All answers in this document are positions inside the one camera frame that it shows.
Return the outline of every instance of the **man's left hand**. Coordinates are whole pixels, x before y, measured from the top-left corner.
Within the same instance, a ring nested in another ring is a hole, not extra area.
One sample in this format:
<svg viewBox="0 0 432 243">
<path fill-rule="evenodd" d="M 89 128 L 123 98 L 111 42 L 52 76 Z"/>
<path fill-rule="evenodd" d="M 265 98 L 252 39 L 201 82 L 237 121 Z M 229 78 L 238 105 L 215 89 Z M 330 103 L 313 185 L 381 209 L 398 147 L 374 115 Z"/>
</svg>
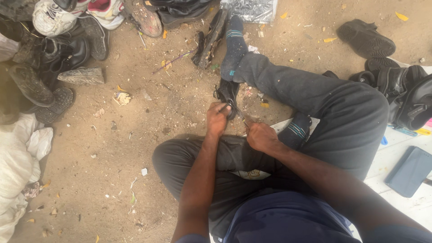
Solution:
<svg viewBox="0 0 432 243">
<path fill-rule="evenodd" d="M 223 108 L 226 103 L 213 102 L 207 111 L 207 134 L 221 137 L 226 125 L 226 116 L 231 111 L 231 107 Z"/>
</svg>

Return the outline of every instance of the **person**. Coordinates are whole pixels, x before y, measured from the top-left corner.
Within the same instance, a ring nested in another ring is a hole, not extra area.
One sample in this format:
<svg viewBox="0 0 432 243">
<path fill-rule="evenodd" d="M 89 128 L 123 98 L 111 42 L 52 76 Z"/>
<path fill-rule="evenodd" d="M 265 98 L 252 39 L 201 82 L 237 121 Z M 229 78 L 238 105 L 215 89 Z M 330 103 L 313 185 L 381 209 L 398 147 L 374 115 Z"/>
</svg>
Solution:
<svg viewBox="0 0 432 243">
<path fill-rule="evenodd" d="M 153 153 L 153 165 L 179 201 L 172 237 L 177 243 L 209 242 L 432 242 L 426 228 L 404 215 L 362 181 L 386 129 L 388 102 L 370 86 L 276 66 L 244 50 L 242 23 L 228 26 L 224 79 L 246 82 L 320 119 L 295 149 L 265 123 L 246 118 L 247 137 L 224 136 L 233 107 L 212 103 L 204 139 L 172 139 Z M 235 171 L 271 175 L 248 180 Z"/>
</svg>

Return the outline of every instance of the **dark gray pants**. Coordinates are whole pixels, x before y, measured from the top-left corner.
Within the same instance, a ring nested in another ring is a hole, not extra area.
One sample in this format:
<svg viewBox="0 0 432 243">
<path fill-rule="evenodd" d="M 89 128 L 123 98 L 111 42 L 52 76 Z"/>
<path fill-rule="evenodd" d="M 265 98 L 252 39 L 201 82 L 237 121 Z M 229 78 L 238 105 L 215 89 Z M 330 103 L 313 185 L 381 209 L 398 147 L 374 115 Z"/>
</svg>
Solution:
<svg viewBox="0 0 432 243">
<path fill-rule="evenodd" d="M 318 158 L 364 180 L 388 118 L 386 98 L 370 86 L 332 79 L 285 66 L 275 66 L 261 54 L 246 54 L 234 81 L 247 82 L 281 103 L 320 119 L 300 152 Z M 172 139 L 153 153 L 160 179 L 178 200 L 202 140 Z M 262 170 L 272 175 L 247 180 L 229 171 Z M 216 156 L 216 180 L 209 212 L 212 235 L 223 238 L 237 209 L 251 198 L 280 190 L 314 192 L 276 159 L 252 149 L 245 138 L 223 136 Z"/>
</svg>

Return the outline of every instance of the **man's right hand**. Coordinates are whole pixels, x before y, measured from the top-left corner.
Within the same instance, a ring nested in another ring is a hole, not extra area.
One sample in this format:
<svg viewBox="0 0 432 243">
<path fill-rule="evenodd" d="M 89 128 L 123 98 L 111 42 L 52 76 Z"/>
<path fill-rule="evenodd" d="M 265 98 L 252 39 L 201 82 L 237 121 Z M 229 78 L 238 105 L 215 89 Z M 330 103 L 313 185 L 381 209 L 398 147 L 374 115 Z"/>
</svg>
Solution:
<svg viewBox="0 0 432 243">
<path fill-rule="evenodd" d="M 276 131 L 262 122 L 254 122 L 249 116 L 245 116 L 247 141 L 249 145 L 258 151 L 268 154 L 269 151 L 282 144 L 277 138 Z"/>
</svg>

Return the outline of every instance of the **navy blue shirt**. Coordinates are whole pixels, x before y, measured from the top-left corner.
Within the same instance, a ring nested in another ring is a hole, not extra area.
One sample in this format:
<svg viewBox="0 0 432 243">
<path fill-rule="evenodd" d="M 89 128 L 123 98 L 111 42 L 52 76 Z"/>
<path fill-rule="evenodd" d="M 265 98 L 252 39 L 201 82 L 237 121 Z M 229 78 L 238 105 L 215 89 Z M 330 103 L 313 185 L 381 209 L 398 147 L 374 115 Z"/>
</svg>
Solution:
<svg viewBox="0 0 432 243">
<path fill-rule="evenodd" d="M 352 237 L 350 222 L 328 203 L 298 192 L 278 192 L 251 199 L 236 212 L 224 243 L 305 242 L 360 243 Z M 432 234 L 406 226 L 378 227 L 363 243 L 432 243 Z M 207 243 L 189 234 L 176 243 Z"/>
</svg>

